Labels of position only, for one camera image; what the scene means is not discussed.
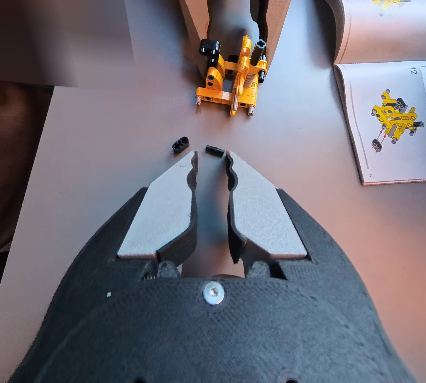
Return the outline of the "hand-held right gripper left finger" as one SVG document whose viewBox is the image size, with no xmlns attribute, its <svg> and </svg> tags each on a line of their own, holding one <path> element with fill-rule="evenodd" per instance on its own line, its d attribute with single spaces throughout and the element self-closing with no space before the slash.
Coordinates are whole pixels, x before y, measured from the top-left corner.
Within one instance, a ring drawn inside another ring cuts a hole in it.
<svg viewBox="0 0 426 383">
<path fill-rule="evenodd" d="M 189 152 L 154 180 L 118 250 L 122 259 L 181 265 L 195 250 L 198 153 Z"/>
</svg>

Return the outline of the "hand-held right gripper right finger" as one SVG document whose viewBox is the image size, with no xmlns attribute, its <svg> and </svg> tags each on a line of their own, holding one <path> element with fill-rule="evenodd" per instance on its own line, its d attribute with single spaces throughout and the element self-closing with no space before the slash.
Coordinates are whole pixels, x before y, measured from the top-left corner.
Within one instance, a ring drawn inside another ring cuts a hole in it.
<svg viewBox="0 0 426 383">
<path fill-rule="evenodd" d="M 256 261 L 306 259 L 308 253 L 273 183 L 234 152 L 226 155 L 228 240 L 244 271 Z"/>
</svg>

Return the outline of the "yellow lego assembly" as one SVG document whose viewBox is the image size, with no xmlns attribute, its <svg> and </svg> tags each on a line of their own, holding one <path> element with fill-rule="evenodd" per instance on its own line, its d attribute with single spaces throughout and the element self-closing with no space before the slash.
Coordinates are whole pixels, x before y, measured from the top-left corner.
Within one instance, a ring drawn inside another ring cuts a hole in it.
<svg viewBox="0 0 426 383">
<path fill-rule="evenodd" d="M 225 61 L 220 54 L 219 41 L 203 39 L 199 53 L 207 57 L 207 75 L 205 87 L 199 87 L 195 93 L 195 104 L 202 101 L 230 105 L 230 115 L 237 109 L 246 108 L 252 116 L 256 108 L 258 84 L 264 82 L 267 74 L 266 42 L 259 39 L 252 45 L 245 35 L 239 55 L 231 55 Z"/>
</svg>

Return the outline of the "lego instruction booklet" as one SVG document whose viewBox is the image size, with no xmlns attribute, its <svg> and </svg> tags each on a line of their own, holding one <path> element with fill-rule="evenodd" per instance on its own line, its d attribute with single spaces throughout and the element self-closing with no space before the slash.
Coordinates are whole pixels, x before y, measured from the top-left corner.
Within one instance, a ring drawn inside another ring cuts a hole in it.
<svg viewBox="0 0 426 383">
<path fill-rule="evenodd" d="M 363 185 L 426 179 L 425 0 L 325 0 Z"/>
</svg>

